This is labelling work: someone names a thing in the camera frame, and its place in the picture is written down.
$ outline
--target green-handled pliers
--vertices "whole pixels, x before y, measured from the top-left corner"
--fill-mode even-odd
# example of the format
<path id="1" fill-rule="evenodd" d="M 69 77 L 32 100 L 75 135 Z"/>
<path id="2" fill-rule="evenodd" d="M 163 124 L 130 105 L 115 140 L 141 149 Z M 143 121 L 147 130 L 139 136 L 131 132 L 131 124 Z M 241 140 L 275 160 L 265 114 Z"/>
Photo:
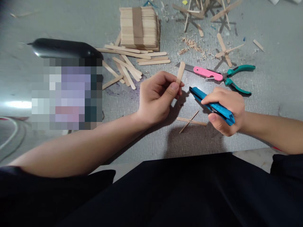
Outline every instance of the green-handled pliers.
<path id="1" fill-rule="evenodd" d="M 253 71 L 256 67 L 252 66 L 252 65 L 241 65 L 238 66 L 234 69 L 229 69 L 226 73 L 221 73 L 221 72 L 216 72 L 216 73 L 220 73 L 223 76 L 222 81 L 224 81 L 225 85 L 228 86 L 231 90 L 238 92 L 240 95 L 243 96 L 251 96 L 252 93 L 249 91 L 245 91 L 242 90 L 241 88 L 239 88 L 229 77 L 232 77 L 233 75 L 235 75 L 238 72 L 241 71 Z"/>

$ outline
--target gray table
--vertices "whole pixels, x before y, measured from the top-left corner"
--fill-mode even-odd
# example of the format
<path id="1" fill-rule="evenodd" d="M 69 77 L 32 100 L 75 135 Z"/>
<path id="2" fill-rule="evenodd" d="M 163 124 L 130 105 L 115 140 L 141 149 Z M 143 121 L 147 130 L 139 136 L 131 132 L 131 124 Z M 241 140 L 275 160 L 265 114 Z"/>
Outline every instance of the gray table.
<path id="1" fill-rule="evenodd" d="M 119 7 L 142 6 L 145 0 L 137 1 L 47 1 L 28 0 L 10 1 L 1 12 L 0 36 L 0 97 L 10 99 L 14 94 L 30 100 L 30 78 L 36 56 L 31 48 L 21 45 L 38 37 L 67 39 L 87 42 L 96 47 L 114 42 L 120 28 Z M 280 1 L 274 6 L 266 0 L 245 0 L 239 7 L 229 14 L 231 31 L 227 25 L 222 26 L 220 20 L 211 23 L 212 12 L 207 12 L 204 20 L 189 18 L 187 34 L 183 33 L 185 18 L 171 7 L 172 3 L 182 5 L 180 1 L 163 0 L 169 4 L 165 9 L 169 21 L 164 20 L 161 12 L 161 1 L 154 0 L 158 6 L 156 11 L 161 22 L 161 51 L 169 53 L 170 64 L 154 66 L 138 66 L 135 59 L 131 59 L 136 67 L 145 73 L 145 79 L 159 70 L 177 74 L 178 68 L 174 65 L 179 61 L 198 65 L 204 68 L 216 68 L 225 72 L 228 66 L 225 62 L 211 59 L 199 60 L 201 53 L 191 50 L 181 56 L 177 52 L 186 47 L 182 37 L 195 39 L 203 49 L 216 54 L 220 50 L 216 34 L 222 33 L 227 47 L 246 45 L 232 52 L 230 58 L 237 65 L 252 64 L 257 67 L 254 72 L 243 72 L 233 77 L 234 82 L 241 88 L 251 91 L 253 95 L 245 98 L 246 110 L 263 114 L 280 115 L 302 119 L 302 72 L 303 60 L 303 4 L 295 5 L 288 1 Z M 9 13 L 22 14 L 38 12 L 23 18 L 13 18 Z M 200 23 L 204 31 L 204 38 L 200 38 L 194 23 Z M 257 39 L 265 48 L 266 53 L 253 44 Z M 104 54 L 105 61 L 116 69 L 111 60 L 111 54 Z M 106 70 L 103 71 L 104 82 L 112 79 Z M 186 84 L 184 92 L 189 86 L 197 86 L 205 93 L 210 93 L 216 86 L 223 86 L 213 82 L 205 82 L 203 78 L 184 72 L 183 82 Z M 104 121 L 114 120 L 130 114 L 138 109 L 139 88 L 132 90 L 126 86 L 113 85 L 103 91 Z M 178 134 L 184 126 L 183 122 L 175 121 L 176 116 L 190 118 L 200 110 L 195 120 L 208 122 L 207 113 L 197 104 L 192 95 L 181 98 L 173 103 L 171 115 L 158 126 L 158 130 L 149 131 L 140 141 L 122 153 L 114 163 L 152 160 L 161 158 L 181 157 L 190 155 L 210 154 L 267 147 L 266 144 L 255 138 L 236 134 L 232 137 L 223 137 L 211 125 L 200 127 L 188 126 L 182 134 Z"/>

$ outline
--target left hand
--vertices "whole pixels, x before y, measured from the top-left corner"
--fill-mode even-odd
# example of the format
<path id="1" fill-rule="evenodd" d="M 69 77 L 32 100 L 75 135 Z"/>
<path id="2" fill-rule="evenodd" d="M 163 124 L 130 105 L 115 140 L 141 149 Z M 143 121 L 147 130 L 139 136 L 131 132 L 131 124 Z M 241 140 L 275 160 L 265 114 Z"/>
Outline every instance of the left hand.
<path id="1" fill-rule="evenodd" d="M 184 87 L 184 83 L 179 86 L 176 80 L 176 76 L 160 71 L 141 83 L 140 107 L 136 113 L 140 122 L 151 127 L 168 116 L 171 102 L 182 95 Z"/>

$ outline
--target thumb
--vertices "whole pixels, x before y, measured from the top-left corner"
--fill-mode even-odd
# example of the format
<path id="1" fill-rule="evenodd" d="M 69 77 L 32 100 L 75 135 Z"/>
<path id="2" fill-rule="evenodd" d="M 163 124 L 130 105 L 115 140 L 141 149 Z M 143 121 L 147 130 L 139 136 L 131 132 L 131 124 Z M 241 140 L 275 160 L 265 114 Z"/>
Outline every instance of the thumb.
<path id="1" fill-rule="evenodd" d="M 159 98 L 159 101 L 162 103 L 162 105 L 169 106 L 173 99 L 177 96 L 178 91 L 179 85 L 176 82 L 172 82 L 161 98 Z"/>
<path id="2" fill-rule="evenodd" d="M 225 136 L 232 136 L 230 126 L 216 113 L 208 115 L 209 121 L 212 123 L 215 129 Z"/>

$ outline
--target right hand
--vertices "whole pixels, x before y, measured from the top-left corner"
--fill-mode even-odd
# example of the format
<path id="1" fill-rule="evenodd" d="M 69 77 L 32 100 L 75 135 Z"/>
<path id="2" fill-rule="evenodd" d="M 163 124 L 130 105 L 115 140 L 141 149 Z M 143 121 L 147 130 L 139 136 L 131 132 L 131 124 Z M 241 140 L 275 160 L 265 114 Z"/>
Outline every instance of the right hand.
<path id="1" fill-rule="evenodd" d="M 216 87 L 212 93 L 207 95 L 201 101 L 201 104 L 205 105 L 210 102 L 220 103 L 222 106 L 230 110 L 235 118 L 235 124 L 229 126 L 218 114 L 209 114 L 208 119 L 215 129 L 228 137 L 241 129 L 244 124 L 245 104 L 243 97 L 239 93 L 226 90 L 221 87 Z"/>

